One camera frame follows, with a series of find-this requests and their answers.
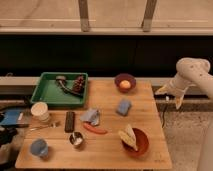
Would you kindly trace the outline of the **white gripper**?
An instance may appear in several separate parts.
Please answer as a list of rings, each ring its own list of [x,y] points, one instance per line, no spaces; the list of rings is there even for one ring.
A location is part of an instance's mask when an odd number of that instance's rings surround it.
[[[164,95],[169,93],[175,96],[175,106],[178,110],[183,102],[184,95],[189,88],[189,81],[179,74],[176,74],[168,83],[168,87],[166,85],[160,87],[155,91],[156,95]]]

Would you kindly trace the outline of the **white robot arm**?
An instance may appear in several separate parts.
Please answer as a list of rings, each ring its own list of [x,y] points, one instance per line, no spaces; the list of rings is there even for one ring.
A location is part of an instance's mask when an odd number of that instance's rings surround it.
[[[182,105],[184,95],[191,85],[196,85],[213,101],[213,75],[211,64],[206,59],[184,57],[176,63],[176,75],[155,94],[170,94],[175,97],[176,108]],[[197,171],[213,171],[213,119],[204,134]]]

